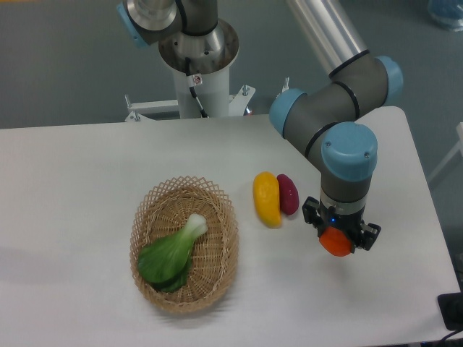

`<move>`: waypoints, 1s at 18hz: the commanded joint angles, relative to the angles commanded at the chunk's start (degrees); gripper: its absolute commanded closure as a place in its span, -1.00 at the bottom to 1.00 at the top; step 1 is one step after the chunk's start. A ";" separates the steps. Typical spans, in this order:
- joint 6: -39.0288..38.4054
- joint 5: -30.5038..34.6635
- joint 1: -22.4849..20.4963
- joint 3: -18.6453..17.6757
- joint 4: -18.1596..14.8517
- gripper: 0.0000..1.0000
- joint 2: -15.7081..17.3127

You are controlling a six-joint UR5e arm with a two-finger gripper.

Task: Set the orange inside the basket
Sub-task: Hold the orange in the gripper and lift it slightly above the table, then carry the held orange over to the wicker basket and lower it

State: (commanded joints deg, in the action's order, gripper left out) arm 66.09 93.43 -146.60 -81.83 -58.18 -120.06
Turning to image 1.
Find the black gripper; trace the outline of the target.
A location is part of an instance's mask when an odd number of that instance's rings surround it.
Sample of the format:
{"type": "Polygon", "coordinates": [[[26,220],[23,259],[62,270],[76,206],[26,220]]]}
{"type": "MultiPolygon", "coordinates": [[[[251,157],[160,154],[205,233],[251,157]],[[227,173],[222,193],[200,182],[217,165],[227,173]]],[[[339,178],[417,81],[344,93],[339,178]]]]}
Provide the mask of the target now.
{"type": "Polygon", "coordinates": [[[364,223],[365,207],[350,214],[339,214],[332,206],[319,203],[314,197],[308,197],[302,205],[305,222],[317,228],[321,237],[328,227],[340,230],[355,246],[370,251],[377,240],[381,227],[374,223],[364,223]]]}

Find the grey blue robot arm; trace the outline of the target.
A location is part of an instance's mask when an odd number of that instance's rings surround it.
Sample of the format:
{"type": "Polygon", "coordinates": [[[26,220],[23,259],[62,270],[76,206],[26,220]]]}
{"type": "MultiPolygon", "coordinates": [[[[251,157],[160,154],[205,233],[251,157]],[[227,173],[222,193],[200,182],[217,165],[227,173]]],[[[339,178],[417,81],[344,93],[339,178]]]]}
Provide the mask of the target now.
{"type": "MultiPolygon", "coordinates": [[[[339,257],[369,250],[381,232],[363,219],[378,142],[358,120],[400,94],[402,71],[370,54],[339,2],[288,6],[331,82],[313,94],[284,88],[270,121],[321,174],[319,198],[308,197],[302,211],[323,247],[339,257]]],[[[217,77],[229,75],[239,41],[215,1],[122,1],[117,12],[137,46],[158,45],[183,119],[232,114],[237,98],[217,77]]]]}

